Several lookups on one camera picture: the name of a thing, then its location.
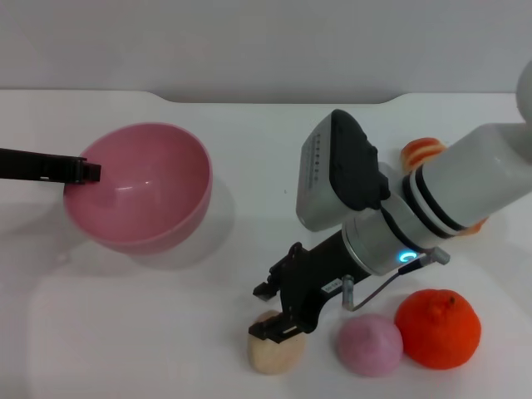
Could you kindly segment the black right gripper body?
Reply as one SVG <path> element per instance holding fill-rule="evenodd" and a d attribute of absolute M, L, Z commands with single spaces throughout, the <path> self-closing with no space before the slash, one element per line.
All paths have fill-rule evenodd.
<path fill-rule="evenodd" d="M 281 273 L 282 313 L 307 323 L 313 332 L 324 305 L 338 295 L 341 287 L 325 288 L 334 280 L 351 276 L 355 283 L 370 276 L 347 249 L 340 231 L 309 251 L 299 252 Z"/>

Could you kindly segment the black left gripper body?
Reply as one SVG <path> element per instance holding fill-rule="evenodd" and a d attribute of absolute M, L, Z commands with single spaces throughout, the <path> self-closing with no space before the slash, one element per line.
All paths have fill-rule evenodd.
<path fill-rule="evenodd" d="M 80 158 L 1 149 L 1 178 L 79 183 Z"/>

